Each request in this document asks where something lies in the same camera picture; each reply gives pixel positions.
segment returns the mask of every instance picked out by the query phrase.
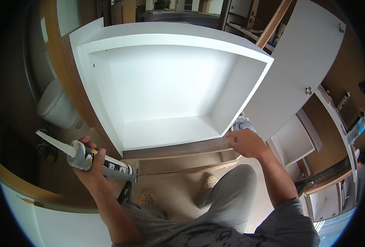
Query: gray t-shirt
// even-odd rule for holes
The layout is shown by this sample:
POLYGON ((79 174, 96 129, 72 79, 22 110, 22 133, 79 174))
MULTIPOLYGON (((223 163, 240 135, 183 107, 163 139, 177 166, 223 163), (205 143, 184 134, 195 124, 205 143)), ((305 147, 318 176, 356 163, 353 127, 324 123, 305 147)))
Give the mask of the gray t-shirt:
POLYGON ((209 224, 173 236, 166 247, 228 246, 318 246, 320 238, 313 222, 303 215, 298 198, 282 203, 260 224, 255 233, 240 234, 233 228, 209 224))

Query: shoe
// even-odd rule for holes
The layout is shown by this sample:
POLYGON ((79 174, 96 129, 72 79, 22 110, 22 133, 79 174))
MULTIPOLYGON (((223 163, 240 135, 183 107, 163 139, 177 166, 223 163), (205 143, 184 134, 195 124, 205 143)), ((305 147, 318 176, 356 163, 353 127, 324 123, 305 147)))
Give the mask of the shoe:
POLYGON ((205 178, 205 182, 203 184, 203 189, 212 188, 217 184, 217 182, 218 182, 218 179, 214 175, 209 174, 205 178))
POLYGON ((154 195, 149 191, 144 191, 139 197, 139 205, 154 205, 156 206, 156 200, 154 195))

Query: caulk tube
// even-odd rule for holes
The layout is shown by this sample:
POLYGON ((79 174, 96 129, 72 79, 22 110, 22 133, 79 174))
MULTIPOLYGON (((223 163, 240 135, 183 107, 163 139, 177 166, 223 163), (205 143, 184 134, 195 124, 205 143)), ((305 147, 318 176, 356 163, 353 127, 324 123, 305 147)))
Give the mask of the caulk tube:
MULTIPOLYGON (((76 149, 76 153, 74 157, 67 155, 68 164, 72 167, 89 171, 92 168, 94 159, 96 158, 97 150, 92 149, 77 140, 72 141, 71 146, 76 149)), ((102 173, 108 177, 128 181, 135 175, 135 170, 133 170, 130 165, 106 155, 102 173)))
MULTIPOLYGON (((63 151, 67 156, 67 162, 72 167, 89 171, 92 168, 93 160, 96 157, 97 150, 94 150, 80 141, 72 141, 71 145, 58 141, 47 134, 37 131, 37 135, 49 142, 49 144, 63 151)), ((118 161, 110 156, 105 157, 102 173, 108 177, 117 179, 136 181, 137 168, 134 170, 130 165, 118 161)))

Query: plastic water bottle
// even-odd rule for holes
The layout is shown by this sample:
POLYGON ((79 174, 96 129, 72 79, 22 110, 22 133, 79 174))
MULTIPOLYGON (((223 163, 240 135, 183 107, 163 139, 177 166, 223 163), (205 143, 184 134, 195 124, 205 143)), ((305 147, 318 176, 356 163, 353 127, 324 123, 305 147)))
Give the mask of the plastic water bottle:
POLYGON ((353 129, 347 134, 348 145, 354 143, 354 141, 362 134, 365 130, 365 116, 362 116, 359 121, 354 125, 353 129))

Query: door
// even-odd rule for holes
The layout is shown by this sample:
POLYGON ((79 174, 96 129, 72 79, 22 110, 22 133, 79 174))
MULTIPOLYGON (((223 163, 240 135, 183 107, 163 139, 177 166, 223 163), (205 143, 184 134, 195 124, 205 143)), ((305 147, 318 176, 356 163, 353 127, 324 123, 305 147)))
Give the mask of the door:
POLYGON ((310 0, 298 0, 272 57, 274 62, 244 109, 267 140, 309 99, 333 64, 346 25, 310 0))

